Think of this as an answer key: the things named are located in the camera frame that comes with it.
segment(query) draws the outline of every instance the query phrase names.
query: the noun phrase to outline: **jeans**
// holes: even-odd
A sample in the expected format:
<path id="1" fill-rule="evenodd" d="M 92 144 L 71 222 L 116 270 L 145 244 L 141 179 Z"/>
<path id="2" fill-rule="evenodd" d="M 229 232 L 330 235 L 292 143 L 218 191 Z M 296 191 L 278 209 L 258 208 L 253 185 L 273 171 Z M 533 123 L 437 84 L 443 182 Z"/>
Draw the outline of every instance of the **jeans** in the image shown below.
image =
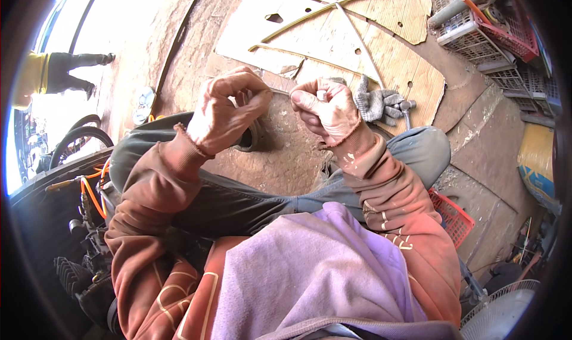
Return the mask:
<path id="1" fill-rule="evenodd" d="M 125 136 L 111 154 L 109 175 L 116 189 L 123 190 L 133 165 L 157 141 L 167 142 L 175 137 L 173 126 L 187 125 L 193 113 L 171 115 L 143 124 Z M 391 154 L 415 171 L 429 189 L 451 159 L 447 136 L 434 127 L 417 127 L 387 142 Z M 320 171 L 323 183 L 314 192 L 300 196 L 279 196 L 263 193 L 236 180 L 199 170 L 201 190 L 189 207 L 173 217 L 172 226 L 206 237 L 253 235 L 280 215 L 313 213 L 322 204 L 337 201 L 352 215 L 364 222 L 359 197 L 344 185 L 340 169 Z"/>
<path id="2" fill-rule="evenodd" d="M 65 90 L 89 91 L 93 83 L 70 76 L 68 72 L 77 67 L 103 65 L 107 55 L 79 54 L 72 55 L 67 52 L 53 52 L 47 65 L 46 93 L 60 93 Z"/>

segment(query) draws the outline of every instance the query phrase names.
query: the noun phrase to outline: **cardboard with holes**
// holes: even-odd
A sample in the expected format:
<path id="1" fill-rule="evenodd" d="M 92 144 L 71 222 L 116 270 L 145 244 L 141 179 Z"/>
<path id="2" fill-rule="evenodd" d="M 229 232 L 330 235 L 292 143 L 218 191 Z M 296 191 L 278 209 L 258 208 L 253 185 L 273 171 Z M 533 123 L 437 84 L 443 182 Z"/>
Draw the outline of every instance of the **cardboard with holes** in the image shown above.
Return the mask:
<path id="1" fill-rule="evenodd" d="M 269 30 L 277 29 L 273 25 L 280 24 L 266 20 L 269 15 L 278 14 L 282 23 L 288 23 L 297 20 L 300 11 L 321 5 L 309 0 L 242 0 L 229 17 L 215 52 L 275 74 L 294 71 L 297 83 L 317 77 L 343 77 L 350 89 L 355 91 L 360 74 L 371 76 L 372 72 L 368 70 L 371 67 L 358 50 L 360 42 L 355 31 L 338 10 L 328 10 L 309 18 L 274 37 L 269 45 L 303 51 L 306 56 L 326 60 L 346 69 L 271 49 L 248 51 L 248 47 L 259 41 L 261 36 L 267 36 Z M 384 87 L 394 88 L 406 98 L 417 101 L 418 107 L 411 111 L 411 125 L 431 125 L 443 96 L 443 75 L 381 29 L 353 16 L 349 18 L 368 47 Z M 290 70 L 292 66 L 301 68 Z M 370 85 L 371 88 L 379 88 L 374 83 Z M 383 125 L 383 128 L 397 135 L 405 130 L 405 123 L 400 119 L 397 127 Z"/>
<path id="2" fill-rule="evenodd" d="M 342 3 L 342 6 L 379 23 L 411 44 L 418 44 L 427 38 L 431 0 L 354 0 Z"/>

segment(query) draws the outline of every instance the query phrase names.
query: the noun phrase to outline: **fan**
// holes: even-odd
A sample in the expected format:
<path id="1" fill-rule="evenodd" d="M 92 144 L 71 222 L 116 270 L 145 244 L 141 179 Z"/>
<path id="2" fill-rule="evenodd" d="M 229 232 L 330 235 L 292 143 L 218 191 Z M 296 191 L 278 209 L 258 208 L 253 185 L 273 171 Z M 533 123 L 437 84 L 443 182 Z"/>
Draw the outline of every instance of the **fan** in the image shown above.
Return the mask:
<path id="1" fill-rule="evenodd" d="M 538 280 L 525 279 L 492 293 L 461 320 L 463 339 L 504 339 L 525 312 L 539 284 Z"/>

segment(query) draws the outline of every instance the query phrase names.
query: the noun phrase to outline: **right hand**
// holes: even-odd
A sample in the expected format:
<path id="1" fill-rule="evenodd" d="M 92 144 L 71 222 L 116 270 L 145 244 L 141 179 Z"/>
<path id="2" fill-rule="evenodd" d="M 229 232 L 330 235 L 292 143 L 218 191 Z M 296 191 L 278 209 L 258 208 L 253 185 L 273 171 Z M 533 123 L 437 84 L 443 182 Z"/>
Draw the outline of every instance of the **right hand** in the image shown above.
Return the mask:
<path id="1" fill-rule="evenodd" d="M 318 101 L 319 90 L 326 91 L 327 102 Z M 290 103 L 306 127 L 329 146 L 347 138 L 361 121 L 349 88 L 328 79 L 297 85 L 290 92 Z"/>
<path id="2" fill-rule="evenodd" d="M 238 108 L 228 99 L 230 96 Z M 251 69 L 235 68 L 203 83 L 187 133 L 201 151 L 216 155 L 244 133 L 268 108 L 271 99 L 270 88 Z"/>

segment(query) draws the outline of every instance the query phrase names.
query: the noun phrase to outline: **lavender cloth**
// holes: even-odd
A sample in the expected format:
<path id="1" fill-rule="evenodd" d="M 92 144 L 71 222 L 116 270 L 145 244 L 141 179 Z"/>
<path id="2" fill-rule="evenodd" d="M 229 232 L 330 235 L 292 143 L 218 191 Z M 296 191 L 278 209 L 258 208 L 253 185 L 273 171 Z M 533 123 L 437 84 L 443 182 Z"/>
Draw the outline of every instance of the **lavender cloth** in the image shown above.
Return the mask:
<path id="1" fill-rule="evenodd" d="M 226 253 L 213 339 L 286 339 L 329 319 L 388 338 L 456 338 L 450 323 L 426 322 L 399 248 L 338 202 L 281 216 Z"/>

